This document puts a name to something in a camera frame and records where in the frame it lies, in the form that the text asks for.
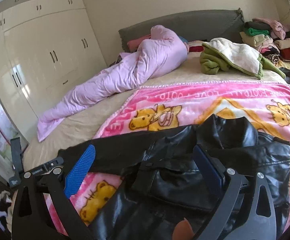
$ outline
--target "headboard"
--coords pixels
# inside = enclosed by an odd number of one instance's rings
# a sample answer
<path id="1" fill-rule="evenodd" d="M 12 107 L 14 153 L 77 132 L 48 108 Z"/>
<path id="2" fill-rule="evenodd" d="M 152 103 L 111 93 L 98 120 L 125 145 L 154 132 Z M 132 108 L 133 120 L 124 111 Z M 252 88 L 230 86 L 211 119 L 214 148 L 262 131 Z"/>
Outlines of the headboard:
<path id="1" fill-rule="evenodd" d="M 130 52 L 127 42 L 150 34 L 155 25 L 163 25 L 188 41 L 226 38 L 243 43 L 239 32 L 243 31 L 243 12 L 240 10 L 200 10 L 175 13 L 151 19 L 119 30 L 122 48 Z"/>

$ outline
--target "metal screw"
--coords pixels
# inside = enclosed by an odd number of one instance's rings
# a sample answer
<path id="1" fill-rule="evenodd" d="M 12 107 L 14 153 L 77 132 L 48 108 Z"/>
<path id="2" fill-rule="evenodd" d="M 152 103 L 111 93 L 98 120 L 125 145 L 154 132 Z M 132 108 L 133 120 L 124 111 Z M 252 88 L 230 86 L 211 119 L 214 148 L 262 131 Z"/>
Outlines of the metal screw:
<path id="1" fill-rule="evenodd" d="M 258 178 L 261 178 L 261 179 L 263 179 L 265 177 L 261 172 L 257 173 L 257 176 L 258 176 Z"/>
<path id="2" fill-rule="evenodd" d="M 27 172 L 27 173 L 24 174 L 24 178 L 26 178 L 26 179 L 29 178 L 30 176 L 31 176 L 30 172 Z"/>
<path id="3" fill-rule="evenodd" d="M 60 174 L 61 171 L 62 171 L 61 168 L 55 168 L 55 169 L 53 170 L 53 173 L 54 173 L 55 175 L 57 175 L 57 174 Z"/>
<path id="4" fill-rule="evenodd" d="M 230 175 L 234 175 L 236 172 L 234 169 L 229 168 L 229 169 L 227 169 L 227 173 Z"/>

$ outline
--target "white wardrobe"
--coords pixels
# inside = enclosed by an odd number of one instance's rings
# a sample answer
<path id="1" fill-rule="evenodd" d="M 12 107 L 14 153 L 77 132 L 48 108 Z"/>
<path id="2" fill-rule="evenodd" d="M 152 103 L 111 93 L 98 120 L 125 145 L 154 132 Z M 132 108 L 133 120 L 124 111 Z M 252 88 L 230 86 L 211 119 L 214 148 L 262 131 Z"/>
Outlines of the white wardrobe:
<path id="1" fill-rule="evenodd" d="M 0 100 L 21 134 L 106 68 L 82 0 L 31 0 L 0 13 Z"/>

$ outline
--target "green folded garment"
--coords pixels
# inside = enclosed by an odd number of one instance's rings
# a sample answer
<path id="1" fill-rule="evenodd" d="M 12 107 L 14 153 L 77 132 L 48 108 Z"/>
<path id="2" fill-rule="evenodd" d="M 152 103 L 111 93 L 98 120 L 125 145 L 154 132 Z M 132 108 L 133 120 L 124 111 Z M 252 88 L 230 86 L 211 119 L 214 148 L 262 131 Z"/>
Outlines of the green folded garment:
<path id="1" fill-rule="evenodd" d="M 270 32 L 267 30 L 257 30 L 254 28 L 244 28 L 243 31 L 248 35 L 248 36 L 256 36 L 259 34 L 264 34 L 270 36 Z"/>
<path id="2" fill-rule="evenodd" d="M 200 54 L 201 70 L 205 74 L 214 75 L 221 69 L 228 71 L 230 67 L 261 79 L 263 69 L 278 73 L 283 79 L 286 75 L 276 68 L 268 59 L 247 44 L 233 43 L 224 38 L 215 38 L 204 42 L 204 51 Z"/>

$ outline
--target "beige bed sheet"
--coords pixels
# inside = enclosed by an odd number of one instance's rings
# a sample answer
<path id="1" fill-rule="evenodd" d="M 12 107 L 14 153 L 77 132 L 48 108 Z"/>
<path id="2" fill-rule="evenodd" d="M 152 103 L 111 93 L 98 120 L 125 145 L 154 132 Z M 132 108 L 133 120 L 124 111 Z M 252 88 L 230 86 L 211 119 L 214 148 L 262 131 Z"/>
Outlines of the beige bed sheet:
<path id="1" fill-rule="evenodd" d="M 160 78 L 150 79 L 144 86 L 221 80 L 257 80 L 233 68 L 228 72 L 220 71 L 217 75 L 203 74 L 200 70 L 199 55 L 200 53 L 197 52 L 189 53 L 187 60 L 178 69 Z M 286 84 L 277 73 L 270 70 L 264 70 L 262 80 Z M 27 171 L 57 157 L 59 149 L 66 149 L 93 138 L 106 119 L 117 111 L 133 92 L 134 90 L 131 90 L 113 95 L 80 113 L 67 117 L 41 143 L 34 138 L 24 152 L 24 170 Z"/>

